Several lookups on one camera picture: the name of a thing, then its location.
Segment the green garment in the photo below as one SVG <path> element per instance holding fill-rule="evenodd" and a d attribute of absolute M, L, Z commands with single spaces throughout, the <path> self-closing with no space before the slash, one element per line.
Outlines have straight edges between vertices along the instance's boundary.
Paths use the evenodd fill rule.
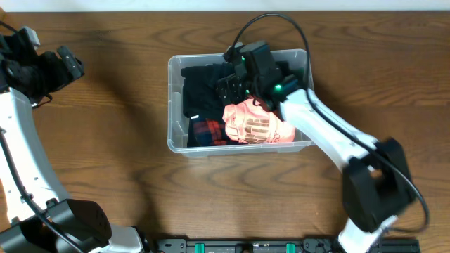
<path fill-rule="evenodd" d="M 292 70 L 292 74 L 295 75 L 297 77 L 297 79 L 299 80 L 299 83 L 303 83 L 304 82 L 304 68 L 297 68 L 297 69 L 293 69 Z"/>

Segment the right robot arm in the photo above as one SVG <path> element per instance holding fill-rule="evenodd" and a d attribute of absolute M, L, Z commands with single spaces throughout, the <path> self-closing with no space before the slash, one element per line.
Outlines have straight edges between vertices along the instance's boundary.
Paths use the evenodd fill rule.
<path fill-rule="evenodd" d="M 265 41 L 235 43 L 224 54 L 234 73 L 218 81 L 225 103 L 246 96 L 277 109 L 284 122 L 308 136 L 342 173 L 342 203 L 348 215 L 337 237 L 343 252 L 367 252 L 420 193 L 411 180 L 402 146 L 379 141 L 327 108 L 312 87 L 310 54 L 303 73 L 285 73 Z"/>

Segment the black pants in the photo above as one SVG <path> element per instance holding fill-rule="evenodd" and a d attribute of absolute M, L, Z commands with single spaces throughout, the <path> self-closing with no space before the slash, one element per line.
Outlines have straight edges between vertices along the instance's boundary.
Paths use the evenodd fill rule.
<path fill-rule="evenodd" d="M 188 148 L 194 148 L 194 147 L 200 146 L 200 144 L 198 143 L 198 141 L 195 137 L 194 123 L 195 123 L 195 119 L 189 119 L 188 140 L 187 140 L 187 145 L 186 145 Z"/>

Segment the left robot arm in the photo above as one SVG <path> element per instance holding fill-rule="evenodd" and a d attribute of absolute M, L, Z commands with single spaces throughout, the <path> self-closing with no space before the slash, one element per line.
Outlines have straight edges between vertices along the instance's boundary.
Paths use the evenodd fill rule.
<path fill-rule="evenodd" d="M 84 76 L 84 64 L 61 46 L 37 53 L 23 27 L 1 36 L 1 184 L 10 228 L 5 252 L 149 252 L 135 227 L 112 225 L 93 201 L 76 200 L 58 180 L 33 120 L 43 98 Z"/>

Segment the black garment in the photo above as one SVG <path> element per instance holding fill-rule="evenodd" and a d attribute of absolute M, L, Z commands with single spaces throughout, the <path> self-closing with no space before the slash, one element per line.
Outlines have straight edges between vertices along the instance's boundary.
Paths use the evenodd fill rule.
<path fill-rule="evenodd" d="M 183 68 L 181 76 L 184 78 L 184 116 L 191 118 L 198 115 L 222 121 L 224 105 L 215 91 L 215 86 L 221 78 L 233 73 L 233 68 L 226 63 Z"/>

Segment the pink printed t-shirt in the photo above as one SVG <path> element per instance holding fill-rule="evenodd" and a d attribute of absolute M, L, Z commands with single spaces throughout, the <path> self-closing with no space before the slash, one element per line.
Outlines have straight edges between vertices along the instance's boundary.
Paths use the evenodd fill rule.
<path fill-rule="evenodd" d="M 232 141 L 247 144 L 293 142 L 296 128 L 247 99 L 224 108 L 225 132 Z"/>

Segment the dark navy shirt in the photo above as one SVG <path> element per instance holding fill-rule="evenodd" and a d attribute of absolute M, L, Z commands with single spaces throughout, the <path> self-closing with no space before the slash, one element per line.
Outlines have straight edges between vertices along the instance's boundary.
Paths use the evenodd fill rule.
<path fill-rule="evenodd" d="M 291 70 L 289 68 L 289 63 L 286 61 L 277 61 L 276 65 L 279 67 L 283 75 L 291 74 Z M 212 65 L 212 75 L 210 80 L 215 83 L 219 79 L 227 77 L 231 74 L 234 74 L 234 67 L 229 63 L 221 63 L 221 64 L 213 64 Z"/>

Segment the red navy plaid shirt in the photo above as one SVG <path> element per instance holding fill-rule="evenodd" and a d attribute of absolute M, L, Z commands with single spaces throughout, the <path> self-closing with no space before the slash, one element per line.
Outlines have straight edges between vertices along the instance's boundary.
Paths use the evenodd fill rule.
<path fill-rule="evenodd" d="M 231 145 L 233 141 L 225 132 L 225 123 L 202 117 L 194 118 L 195 137 L 200 144 L 199 147 Z"/>

